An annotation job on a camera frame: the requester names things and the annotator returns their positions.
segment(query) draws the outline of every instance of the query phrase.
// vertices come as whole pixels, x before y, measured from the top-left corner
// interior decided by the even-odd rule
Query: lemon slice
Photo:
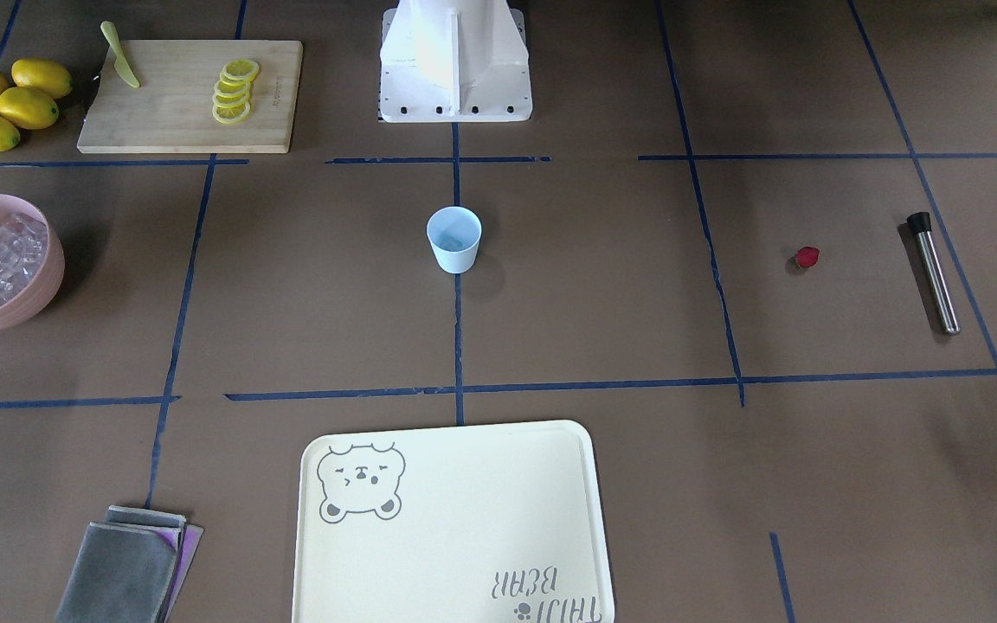
[[[249,96],[252,95],[249,91],[245,91],[241,95],[236,95],[234,98],[230,98],[228,95],[218,95],[214,94],[214,106],[219,107],[219,109],[235,109],[235,107],[241,106],[249,100]]]
[[[239,98],[239,96],[248,93],[249,88],[252,87],[252,82],[234,84],[232,82],[218,80],[214,84],[214,95],[221,95],[223,98]]]
[[[257,74],[261,73],[261,64],[252,59],[237,59],[229,61],[219,74],[219,78],[226,82],[236,82],[242,84],[252,82]]]
[[[230,109],[222,109],[222,107],[214,106],[214,110],[211,111],[214,114],[214,120],[218,123],[225,123],[226,125],[230,123],[237,123],[239,121],[245,121],[253,111],[253,104],[245,102],[242,106],[230,107]]]

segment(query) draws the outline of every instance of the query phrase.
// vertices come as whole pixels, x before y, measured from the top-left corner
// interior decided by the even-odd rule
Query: light blue cup
[[[483,224],[470,209],[450,205],[430,216],[426,234],[436,263],[444,272],[459,275],[475,264]]]

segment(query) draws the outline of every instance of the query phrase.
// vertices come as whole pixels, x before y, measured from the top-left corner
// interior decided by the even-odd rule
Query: bear face
[[[343,453],[332,448],[318,462],[325,501],[321,502],[321,519],[328,523],[344,520],[345,514],[375,512],[387,520],[399,514],[399,478],[407,469],[402,453],[391,446],[350,446]]]

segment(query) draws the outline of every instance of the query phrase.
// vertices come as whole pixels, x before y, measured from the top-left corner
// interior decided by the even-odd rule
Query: knife
[[[125,59],[125,52],[122,51],[122,43],[118,39],[118,29],[114,28],[114,22],[106,21],[102,23],[102,35],[110,42],[110,49],[114,51],[114,71],[122,76],[122,80],[130,87],[141,87],[138,76],[133,75],[130,62]]]

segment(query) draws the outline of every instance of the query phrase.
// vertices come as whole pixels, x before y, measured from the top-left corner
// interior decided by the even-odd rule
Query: red flower petal
[[[799,268],[810,268],[814,264],[818,264],[818,256],[820,251],[812,246],[804,246],[799,249],[799,253],[794,254],[794,263],[799,265]]]

